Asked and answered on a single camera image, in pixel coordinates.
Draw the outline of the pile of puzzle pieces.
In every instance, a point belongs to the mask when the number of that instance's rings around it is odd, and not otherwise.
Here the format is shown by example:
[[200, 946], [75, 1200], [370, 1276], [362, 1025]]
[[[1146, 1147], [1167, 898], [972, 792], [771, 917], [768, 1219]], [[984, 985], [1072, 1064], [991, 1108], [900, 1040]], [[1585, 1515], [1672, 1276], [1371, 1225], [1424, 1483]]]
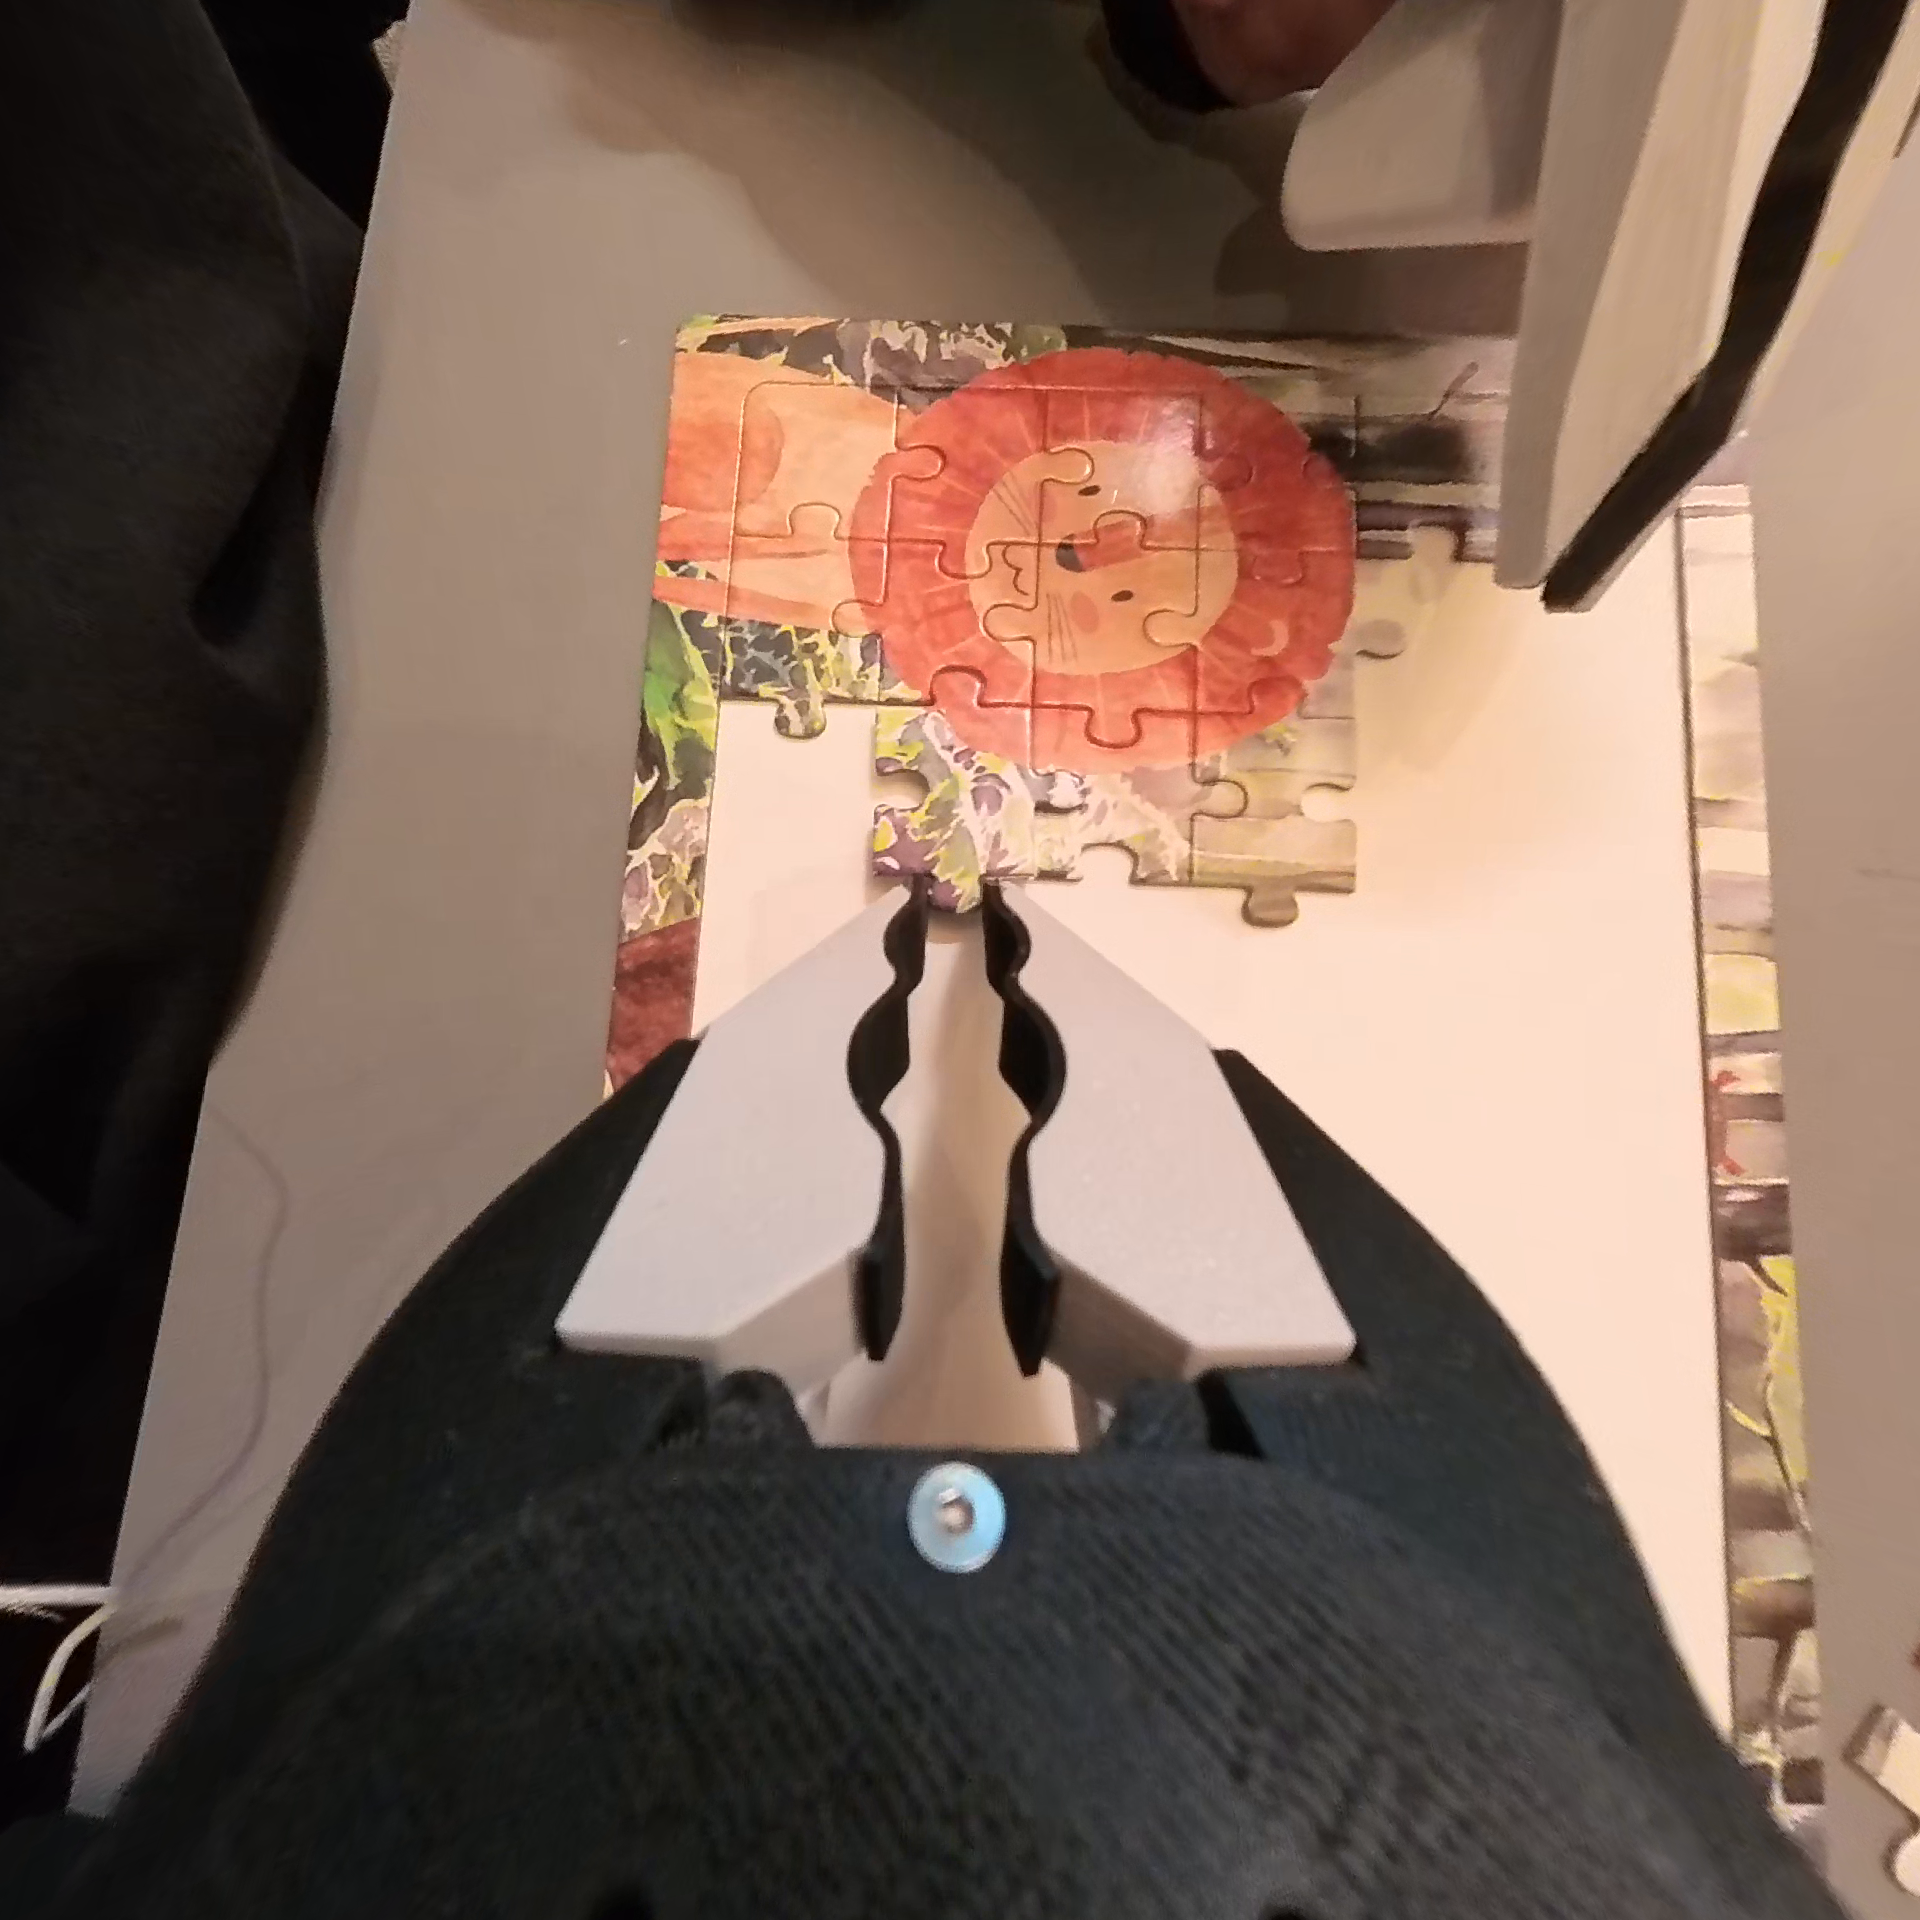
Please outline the pile of puzzle pieces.
[[1887, 1873], [1917, 1884], [1917, 1724], [1899, 1709], [1876, 1704], [1860, 1715], [1844, 1762], [1900, 1809], [1905, 1829], [1887, 1850]]

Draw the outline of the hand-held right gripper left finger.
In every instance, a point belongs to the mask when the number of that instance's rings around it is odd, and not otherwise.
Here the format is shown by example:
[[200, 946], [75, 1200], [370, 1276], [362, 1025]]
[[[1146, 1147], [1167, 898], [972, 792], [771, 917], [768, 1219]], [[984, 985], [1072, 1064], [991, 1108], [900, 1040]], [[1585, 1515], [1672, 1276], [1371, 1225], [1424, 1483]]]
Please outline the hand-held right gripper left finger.
[[565, 1347], [701, 1369], [883, 1362], [904, 1299], [900, 1140], [924, 884], [723, 1013], [560, 1312]]

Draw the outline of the lion jigsaw puzzle board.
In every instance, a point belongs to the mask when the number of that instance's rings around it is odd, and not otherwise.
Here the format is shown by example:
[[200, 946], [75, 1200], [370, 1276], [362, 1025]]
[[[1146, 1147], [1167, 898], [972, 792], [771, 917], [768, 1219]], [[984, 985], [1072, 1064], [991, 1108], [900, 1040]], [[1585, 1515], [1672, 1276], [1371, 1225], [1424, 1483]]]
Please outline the lion jigsaw puzzle board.
[[1497, 580], [1513, 346], [701, 312], [670, 355], [606, 1086], [868, 873], [875, 713], [1051, 779], [1091, 946], [1288, 1086], [1586, 1420], [1811, 1837], [1820, 1640], [1755, 520]]

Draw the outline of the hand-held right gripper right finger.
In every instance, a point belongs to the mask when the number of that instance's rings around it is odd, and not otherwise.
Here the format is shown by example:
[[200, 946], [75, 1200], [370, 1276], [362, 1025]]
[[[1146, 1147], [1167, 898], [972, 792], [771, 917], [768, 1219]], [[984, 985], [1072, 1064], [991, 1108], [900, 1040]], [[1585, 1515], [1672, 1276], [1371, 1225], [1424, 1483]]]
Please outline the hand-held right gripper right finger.
[[1354, 1332], [1216, 1048], [1072, 927], [991, 884], [1006, 1172], [1000, 1305], [1020, 1372], [1320, 1369]]

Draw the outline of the person's black clothing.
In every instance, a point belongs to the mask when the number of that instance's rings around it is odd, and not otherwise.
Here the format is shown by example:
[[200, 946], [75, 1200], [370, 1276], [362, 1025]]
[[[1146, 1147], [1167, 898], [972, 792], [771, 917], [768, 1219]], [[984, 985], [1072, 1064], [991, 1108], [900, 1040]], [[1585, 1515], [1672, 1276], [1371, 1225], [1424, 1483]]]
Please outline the person's black clothing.
[[406, 3], [5, 3], [5, 1825], [58, 1811], [206, 1075], [325, 697]]

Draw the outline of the green leafy puzzle piece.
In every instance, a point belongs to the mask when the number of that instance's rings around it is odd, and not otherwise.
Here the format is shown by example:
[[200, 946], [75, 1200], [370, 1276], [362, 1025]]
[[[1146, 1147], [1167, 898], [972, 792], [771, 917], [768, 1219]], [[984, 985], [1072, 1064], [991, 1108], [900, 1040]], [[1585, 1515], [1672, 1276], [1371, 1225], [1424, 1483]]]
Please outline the green leafy puzzle piece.
[[1051, 779], [959, 740], [936, 707], [875, 713], [875, 776], [919, 782], [875, 802], [875, 881], [922, 887], [932, 910], [964, 917], [991, 881], [1039, 876], [1039, 813]]

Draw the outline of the person's left hand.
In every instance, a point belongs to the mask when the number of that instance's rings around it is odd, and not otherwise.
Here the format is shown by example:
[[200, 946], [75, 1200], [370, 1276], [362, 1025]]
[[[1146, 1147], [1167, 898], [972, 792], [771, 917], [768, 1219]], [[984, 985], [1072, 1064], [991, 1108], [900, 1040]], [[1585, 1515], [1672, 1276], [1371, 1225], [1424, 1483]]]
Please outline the person's left hand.
[[1119, 73], [1192, 114], [1320, 88], [1396, 3], [1101, 3]]

